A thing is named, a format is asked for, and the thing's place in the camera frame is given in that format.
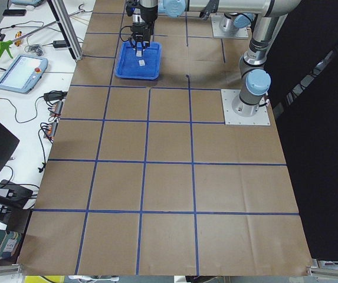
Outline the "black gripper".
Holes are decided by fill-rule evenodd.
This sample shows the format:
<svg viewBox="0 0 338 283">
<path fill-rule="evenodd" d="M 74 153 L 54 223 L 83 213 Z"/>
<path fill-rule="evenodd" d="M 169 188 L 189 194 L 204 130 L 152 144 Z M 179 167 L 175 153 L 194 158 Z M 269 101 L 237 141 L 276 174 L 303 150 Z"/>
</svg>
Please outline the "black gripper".
<svg viewBox="0 0 338 283">
<path fill-rule="evenodd" d="M 158 1 L 157 0 L 141 0 L 136 1 L 136 7 L 132 15 L 132 26 L 130 30 L 132 37 L 129 38 L 129 44 L 137 53 L 150 46 L 150 38 L 154 33 L 155 21 L 158 17 Z"/>
</svg>

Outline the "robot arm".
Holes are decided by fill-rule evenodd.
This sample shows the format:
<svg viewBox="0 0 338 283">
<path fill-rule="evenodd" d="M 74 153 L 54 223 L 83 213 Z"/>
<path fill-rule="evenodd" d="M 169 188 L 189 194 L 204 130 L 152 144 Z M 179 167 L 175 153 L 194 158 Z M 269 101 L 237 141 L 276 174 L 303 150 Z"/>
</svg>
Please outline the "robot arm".
<svg viewBox="0 0 338 283">
<path fill-rule="evenodd" d="M 239 61 L 242 89 L 232 102 L 235 113 L 243 117 L 252 117 L 262 105 L 260 101 L 266 95 L 271 78 L 263 70 L 267 51 L 274 41 L 274 34 L 280 30 L 282 21 L 300 1 L 154 1 L 162 5 L 164 13 L 178 17 L 185 11 L 200 12 L 202 19 L 207 19 L 216 12 L 257 14 L 257 21 L 252 32 L 249 49 Z"/>
<path fill-rule="evenodd" d="M 159 13 L 177 18 L 188 10 L 188 1 L 126 1 L 126 13 L 132 17 L 130 26 L 130 46 L 141 57 L 150 47 L 150 38 L 154 34 L 155 21 Z M 249 13 L 226 12 L 220 23 L 220 29 L 229 32 L 251 25 L 255 15 Z"/>
</svg>

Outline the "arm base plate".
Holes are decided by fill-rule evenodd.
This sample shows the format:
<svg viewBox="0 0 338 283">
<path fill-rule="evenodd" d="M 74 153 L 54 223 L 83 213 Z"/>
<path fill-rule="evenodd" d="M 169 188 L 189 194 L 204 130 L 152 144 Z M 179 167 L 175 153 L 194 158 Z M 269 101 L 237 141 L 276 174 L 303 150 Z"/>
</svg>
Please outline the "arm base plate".
<svg viewBox="0 0 338 283">
<path fill-rule="evenodd" d="M 214 38 L 229 38 L 236 40 L 247 40 L 248 30 L 246 27 L 237 28 L 234 25 L 234 20 L 225 17 L 224 15 L 212 15 L 212 33 Z"/>
<path fill-rule="evenodd" d="M 254 106 L 240 100 L 241 90 L 221 89 L 224 122 L 227 126 L 270 126 L 268 106 L 264 97 Z"/>
</svg>

